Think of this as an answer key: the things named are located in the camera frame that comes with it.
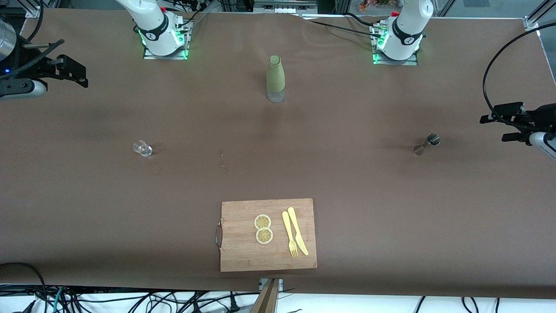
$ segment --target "fork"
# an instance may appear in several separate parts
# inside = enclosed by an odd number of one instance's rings
[[[287,236],[290,239],[290,242],[287,245],[290,248],[291,257],[297,257],[297,245],[291,235],[290,216],[287,214],[287,211],[282,212],[282,219],[284,220],[284,225],[286,226]]]

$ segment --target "white floor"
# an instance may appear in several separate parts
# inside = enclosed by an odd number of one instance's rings
[[[210,292],[208,298],[228,295],[228,292]],[[84,295],[84,300],[108,300],[124,297],[137,297],[144,294],[91,294]],[[176,296],[179,300],[187,300],[191,292],[180,292]],[[357,312],[357,313],[414,313],[420,297],[418,296],[360,296],[360,295],[311,295],[311,294],[282,294],[278,301],[276,313],[291,313],[301,309],[301,313],[324,313],[324,312]],[[0,313],[21,312],[34,300],[33,296],[10,296],[0,297]],[[252,305],[256,295],[238,296],[237,304],[240,307]],[[475,298],[480,313],[494,313],[495,299]],[[126,313],[137,300],[126,300],[108,303],[83,303],[92,313]],[[225,306],[230,305],[229,300],[222,300]],[[472,302],[467,299],[468,306],[474,312]],[[32,313],[42,313],[44,302],[37,301]],[[136,312],[146,312],[147,301],[144,301]],[[175,312],[174,305],[158,305],[152,313]],[[204,313],[223,312],[223,307],[212,304],[202,309]],[[458,297],[427,297],[423,302],[419,313],[466,313]],[[556,300],[535,299],[501,299],[499,313],[554,313],[556,312]]]

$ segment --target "teal cable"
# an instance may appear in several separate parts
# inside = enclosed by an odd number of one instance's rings
[[[54,298],[54,309],[52,309],[52,313],[56,313],[56,311],[58,310],[58,300],[60,299],[62,290],[64,290],[64,287],[58,289],[58,292],[56,292],[56,297]]]

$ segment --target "cutting board handle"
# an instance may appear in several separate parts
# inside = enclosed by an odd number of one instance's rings
[[[215,235],[215,242],[218,250],[222,249],[222,219],[218,221],[218,225],[216,225],[216,235]]]

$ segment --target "knife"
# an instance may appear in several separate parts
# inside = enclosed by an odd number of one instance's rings
[[[297,225],[297,217],[295,217],[295,210],[292,207],[287,209],[288,214],[290,215],[290,220],[294,224],[295,228],[295,241],[299,246],[299,249],[303,251],[303,254],[306,256],[309,255],[309,251],[307,251],[307,247],[305,247],[305,242],[303,242],[303,238],[301,237],[301,232],[299,231],[299,225]]]

